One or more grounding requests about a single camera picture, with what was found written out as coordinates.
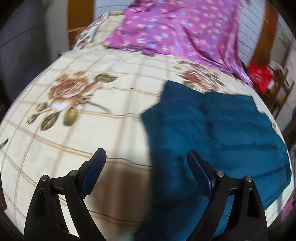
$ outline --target orange wooden pillar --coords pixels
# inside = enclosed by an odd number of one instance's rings
[[[251,62],[258,66],[269,64],[270,53],[276,36],[278,12],[267,0],[265,0],[264,22],[261,35],[254,51]]]
[[[69,46],[75,42],[78,31],[83,30],[93,22],[94,0],[68,1],[68,38]]]

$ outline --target bed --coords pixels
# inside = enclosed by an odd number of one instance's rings
[[[252,96],[282,138],[260,97],[233,75],[175,56],[151,57],[103,46],[123,19],[124,15],[110,14],[92,43],[65,53],[44,70],[1,123],[0,143],[9,139],[0,150],[5,212],[21,232],[39,178],[64,176],[89,160],[97,148],[104,148],[106,165],[85,204],[106,240],[132,240],[150,197],[149,146],[140,114],[158,102],[166,80],[200,92]],[[185,79],[194,68],[200,70],[201,82]],[[68,91],[74,85],[79,100]],[[265,210],[268,226],[293,189],[292,177]],[[64,197],[60,202],[70,233],[77,235]]]

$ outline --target purple floral fabric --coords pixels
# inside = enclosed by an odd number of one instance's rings
[[[241,8],[240,0],[135,0],[104,45],[189,59],[252,87],[238,56]]]

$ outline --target red bag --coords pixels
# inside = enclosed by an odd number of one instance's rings
[[[269,82],[272,80],[272,74],[268,69],[268,65],[258,67],[255,63],[250,63],[247,75],[253,81],[254,89],[264,95]]]

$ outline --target folded blue garment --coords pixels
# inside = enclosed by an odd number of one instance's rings
[[[229,177],[253,177],[264,208],[290,183],[286,145],[251,96],[201,94],[167,81],[159,103],[141,118],[149,136],[152,203],[136,241],[186,240],[201,218],[209,200],[187,165],[190,149]],[[232,202],[230,196],[216,235]]]

